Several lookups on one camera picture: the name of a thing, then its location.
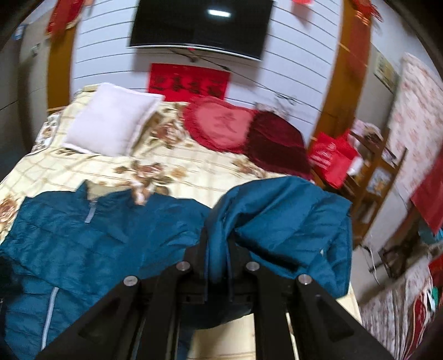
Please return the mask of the black wall television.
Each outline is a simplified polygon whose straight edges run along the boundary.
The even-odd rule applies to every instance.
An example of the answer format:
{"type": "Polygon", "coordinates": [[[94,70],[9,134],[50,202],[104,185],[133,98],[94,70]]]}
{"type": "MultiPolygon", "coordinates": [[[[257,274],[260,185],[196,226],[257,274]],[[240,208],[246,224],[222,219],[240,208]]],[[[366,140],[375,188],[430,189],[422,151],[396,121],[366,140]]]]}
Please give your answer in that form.
{"type": "Polygon", "coordinates": [[[139,1],[129,47],[183,48],[259,61],[272,1],[139,1]]]}

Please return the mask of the dark red velvet cushion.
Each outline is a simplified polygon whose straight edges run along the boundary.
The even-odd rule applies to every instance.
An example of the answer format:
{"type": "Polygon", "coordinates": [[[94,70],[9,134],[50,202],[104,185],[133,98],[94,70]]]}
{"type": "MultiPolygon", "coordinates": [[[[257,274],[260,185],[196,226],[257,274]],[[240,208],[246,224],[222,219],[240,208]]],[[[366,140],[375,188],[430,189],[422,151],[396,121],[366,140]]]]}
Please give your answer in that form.
{"type": "Polygon", "coordinates": [[[272,173],[311,179],[303,135],[273,112],[257,112],[249,126],[245,155],[272,173]]]}

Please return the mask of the red shopping bag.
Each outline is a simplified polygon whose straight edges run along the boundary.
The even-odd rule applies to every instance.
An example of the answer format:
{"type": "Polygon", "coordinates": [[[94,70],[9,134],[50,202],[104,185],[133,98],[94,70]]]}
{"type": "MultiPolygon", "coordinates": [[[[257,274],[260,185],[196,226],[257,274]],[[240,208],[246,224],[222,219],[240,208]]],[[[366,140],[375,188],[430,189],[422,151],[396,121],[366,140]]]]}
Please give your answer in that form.
{"type": "Polygon", "coordinates": [[[323,182],[335,189],[343,186],[347,172],[358,156],[358,151],[348,141],[350,134],[351,131],[347,129],[342,135],[333,138],[320,132],[308,150],[311,168],[323,182]]]}

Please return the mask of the wooden shelf rack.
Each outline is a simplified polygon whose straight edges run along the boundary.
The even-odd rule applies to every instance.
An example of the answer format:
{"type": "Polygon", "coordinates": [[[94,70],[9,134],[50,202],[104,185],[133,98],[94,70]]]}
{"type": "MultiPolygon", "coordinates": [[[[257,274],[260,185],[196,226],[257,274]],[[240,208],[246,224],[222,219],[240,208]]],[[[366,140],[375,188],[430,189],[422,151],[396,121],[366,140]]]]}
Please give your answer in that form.
{"type": "Polygon", "coordinates": [[[352,202],[353,247],[360,246],[391,191],[408,154],[405,146],[395,155],[388,145],[390,129],[379,130],[373,124],[357,120],[349,140],[357,150],[354,165],[341,188],[352,202]]]}

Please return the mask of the white square pillow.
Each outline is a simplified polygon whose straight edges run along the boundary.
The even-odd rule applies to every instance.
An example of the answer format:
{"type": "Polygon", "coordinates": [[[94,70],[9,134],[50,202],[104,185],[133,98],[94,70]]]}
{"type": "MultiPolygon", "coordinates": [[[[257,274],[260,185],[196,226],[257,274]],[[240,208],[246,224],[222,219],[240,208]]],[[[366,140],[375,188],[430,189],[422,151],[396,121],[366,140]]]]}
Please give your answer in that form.
{"type": "Polygon", "coordinates": [[[102,83],[74,116],[64,146],[82,153],[128,156],[163,101],[161,94],[102,83]]]}

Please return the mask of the red hanging festive ornament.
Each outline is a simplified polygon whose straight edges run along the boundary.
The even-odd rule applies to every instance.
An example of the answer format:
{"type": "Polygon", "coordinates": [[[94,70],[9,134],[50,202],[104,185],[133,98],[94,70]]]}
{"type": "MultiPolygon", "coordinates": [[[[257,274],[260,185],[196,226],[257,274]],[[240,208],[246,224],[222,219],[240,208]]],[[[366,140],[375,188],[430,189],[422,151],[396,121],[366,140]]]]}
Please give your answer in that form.
{"type": "Polygon", "coordinates": [[[59,0],[46,27],[49,36],[60,35],[79,21],[84,7],[92,6],[93,0],[59,0]]]}

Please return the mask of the teal quilted puffer jacket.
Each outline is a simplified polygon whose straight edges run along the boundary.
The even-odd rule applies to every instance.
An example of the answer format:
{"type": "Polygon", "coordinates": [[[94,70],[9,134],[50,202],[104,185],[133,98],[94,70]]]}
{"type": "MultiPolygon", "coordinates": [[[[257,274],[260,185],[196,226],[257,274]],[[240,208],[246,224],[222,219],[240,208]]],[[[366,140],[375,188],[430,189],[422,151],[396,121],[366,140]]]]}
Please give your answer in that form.
{"type": "Polygon", "coordinates": [[[1,244],[19,295],[2,309],[1,339],[33,359],[129,275],[154,277],[208,235],[206,277],[228,269],[228,237],[281,277],[309,274],[333,297],[351,275],[348,200],[298,178],[250,181],[213,207],[153,194],[143,205],[129,190],[87,198],[76,191],[25,198],[1,244]]]}

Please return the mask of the floral pink white curtain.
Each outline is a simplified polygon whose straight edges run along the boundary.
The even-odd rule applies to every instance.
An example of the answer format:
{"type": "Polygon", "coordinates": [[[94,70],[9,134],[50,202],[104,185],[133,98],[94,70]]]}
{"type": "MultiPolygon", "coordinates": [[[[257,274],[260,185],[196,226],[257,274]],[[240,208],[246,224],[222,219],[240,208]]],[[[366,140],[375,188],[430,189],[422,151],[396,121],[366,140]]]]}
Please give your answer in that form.
{"type": "Polygon", "coordinates": [[[403,202],[408,202],[442,146],[442,80],[409,53],[403,55],[387,125],[389,150],[404,158],[395,186],[403,202]]]}

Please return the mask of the red banner with characters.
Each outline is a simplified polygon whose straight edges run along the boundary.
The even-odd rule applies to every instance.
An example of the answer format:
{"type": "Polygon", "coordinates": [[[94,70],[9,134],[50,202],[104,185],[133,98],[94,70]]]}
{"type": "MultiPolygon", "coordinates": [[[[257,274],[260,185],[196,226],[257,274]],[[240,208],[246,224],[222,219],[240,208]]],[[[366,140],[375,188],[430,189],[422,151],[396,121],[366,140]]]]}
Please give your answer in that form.
{"type": "Polygon", "coordinates": [[[223,100],[231,73],[191,65],[152,63],[146,91],[161,94],[165,101],[191,102],[197,97],[223,100]]]}

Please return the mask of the floral checked bed cover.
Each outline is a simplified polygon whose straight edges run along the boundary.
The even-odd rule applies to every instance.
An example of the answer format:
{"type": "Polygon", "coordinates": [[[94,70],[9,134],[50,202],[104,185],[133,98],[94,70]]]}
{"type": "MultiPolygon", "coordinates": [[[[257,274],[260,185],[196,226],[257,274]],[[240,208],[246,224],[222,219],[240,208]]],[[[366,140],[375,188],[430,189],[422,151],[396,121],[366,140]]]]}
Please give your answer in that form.
{"type": "Polygon", "coordinates": [[[273,176],[243,155],[217,153],[198,145],[182,126],[183,103],[160,105],[131,157],[81,154],[62,147],[68,125],[89,102],[95,86],[43,123],[31,154],[1,181],[1,236],[5,237],[25,197],[44,191],[74,191],[83,180],[104,186],[140,185],[174,197],[215,205],[231,187],[273,176]]]}

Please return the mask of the grey refrigerator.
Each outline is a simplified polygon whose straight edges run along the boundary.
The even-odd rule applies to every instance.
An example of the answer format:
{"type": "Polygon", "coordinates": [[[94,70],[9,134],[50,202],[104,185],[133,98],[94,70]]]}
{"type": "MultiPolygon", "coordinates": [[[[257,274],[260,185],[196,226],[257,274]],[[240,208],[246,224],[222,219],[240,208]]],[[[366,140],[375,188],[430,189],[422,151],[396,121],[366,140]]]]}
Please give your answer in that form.
{"type": "Polygon", "coordinates": [[[20,40],[1,50],[1,177],[33,147],[47,118],[50,42],[43,21],[28,24],[20,40]]]}

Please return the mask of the red heart-shaped cushion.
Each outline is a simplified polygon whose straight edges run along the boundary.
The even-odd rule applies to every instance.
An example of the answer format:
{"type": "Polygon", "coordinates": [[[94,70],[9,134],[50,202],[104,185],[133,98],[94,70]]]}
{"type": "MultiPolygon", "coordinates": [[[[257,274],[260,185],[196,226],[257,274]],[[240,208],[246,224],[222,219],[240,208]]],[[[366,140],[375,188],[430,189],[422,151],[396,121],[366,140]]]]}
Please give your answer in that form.
{"type": "Polygon", "coordinates": [[[182,111],[182,123],[200,145],[217,152],[241,154],[255,113],[216,97],[200,97],[182,111]]]}

